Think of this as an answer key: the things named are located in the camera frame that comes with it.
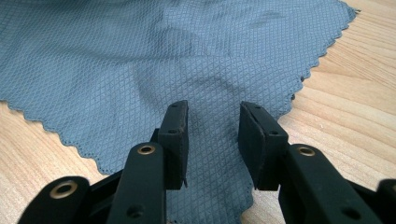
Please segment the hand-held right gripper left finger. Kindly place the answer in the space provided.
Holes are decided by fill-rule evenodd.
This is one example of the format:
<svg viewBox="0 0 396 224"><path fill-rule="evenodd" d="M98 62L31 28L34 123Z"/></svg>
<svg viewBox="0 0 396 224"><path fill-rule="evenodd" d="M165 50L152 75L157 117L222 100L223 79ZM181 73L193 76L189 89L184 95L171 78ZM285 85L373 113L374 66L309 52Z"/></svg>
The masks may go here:
<svg viewBox="0 0 396 224"><path fill-rule="evenodd" d="M170 190L181 189L187 182L189 155L188 101L174 102L167 107L163 122L151 139L164 149L164 182Z"/></svg>

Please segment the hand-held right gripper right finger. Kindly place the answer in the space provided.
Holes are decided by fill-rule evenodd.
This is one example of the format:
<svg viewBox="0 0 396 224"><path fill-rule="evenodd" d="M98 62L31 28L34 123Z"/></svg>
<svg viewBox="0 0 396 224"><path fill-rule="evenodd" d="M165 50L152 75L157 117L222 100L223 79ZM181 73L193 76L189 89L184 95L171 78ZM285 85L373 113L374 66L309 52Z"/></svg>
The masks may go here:
<svg viewBox="0 0 396 224"><path fill-rule="evenodd" d="M241 103L238 149L255 189L278 189L278 159L285 153L288 140L288 134L262 106Z"/></svg>

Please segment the grey cleaning cloth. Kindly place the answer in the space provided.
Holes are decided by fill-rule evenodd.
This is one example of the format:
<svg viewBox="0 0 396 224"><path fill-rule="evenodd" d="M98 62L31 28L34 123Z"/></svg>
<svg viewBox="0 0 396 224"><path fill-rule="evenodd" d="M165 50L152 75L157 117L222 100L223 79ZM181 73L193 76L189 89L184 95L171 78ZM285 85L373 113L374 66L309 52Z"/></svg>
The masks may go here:
<svg viewBox="0 0 396 224"><path fill-rule="evenodd" d="M168 218L240 224L240 103L288 113L354 18L341 0L0 0L0 101L104 174L187 101L188 186L168 193Z"/></svg>

